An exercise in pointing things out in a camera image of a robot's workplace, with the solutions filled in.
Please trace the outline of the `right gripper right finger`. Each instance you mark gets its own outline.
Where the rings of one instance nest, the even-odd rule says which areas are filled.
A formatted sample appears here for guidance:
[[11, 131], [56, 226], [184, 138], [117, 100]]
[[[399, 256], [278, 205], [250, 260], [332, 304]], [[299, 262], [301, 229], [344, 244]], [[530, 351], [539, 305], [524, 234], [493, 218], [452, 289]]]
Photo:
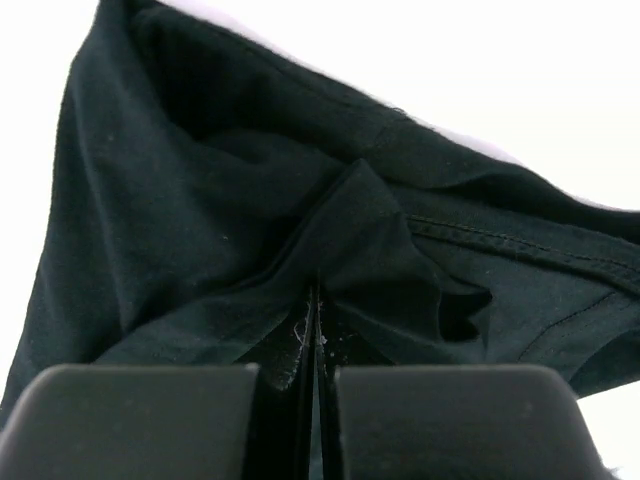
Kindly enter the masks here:
[[316, 293], [316, 365], [328, 479], [609, 479], [552, 366], [486, 363], [488, 291], [384, 288], [365, 314]]

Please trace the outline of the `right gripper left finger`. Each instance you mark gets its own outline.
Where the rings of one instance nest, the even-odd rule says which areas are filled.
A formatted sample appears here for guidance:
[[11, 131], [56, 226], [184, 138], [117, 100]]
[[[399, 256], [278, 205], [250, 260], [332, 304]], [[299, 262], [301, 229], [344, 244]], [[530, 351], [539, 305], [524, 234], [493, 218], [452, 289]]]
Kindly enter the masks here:
[[5, 479], [304, 479], [314, 295], [231, 366], [60, 365], [1, 436]]

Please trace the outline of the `black t shirt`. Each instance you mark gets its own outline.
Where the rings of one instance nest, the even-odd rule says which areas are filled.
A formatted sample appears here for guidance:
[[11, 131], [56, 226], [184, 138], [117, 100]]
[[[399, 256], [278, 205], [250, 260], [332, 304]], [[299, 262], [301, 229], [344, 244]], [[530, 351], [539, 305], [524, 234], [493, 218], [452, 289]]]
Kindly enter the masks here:
[[60, 109], [1, 414], [59, 364], [238, 361], [313, 290], [394, 364], [639, 377], [639, 217], [582, 204], [154, 1], [103, 1]]

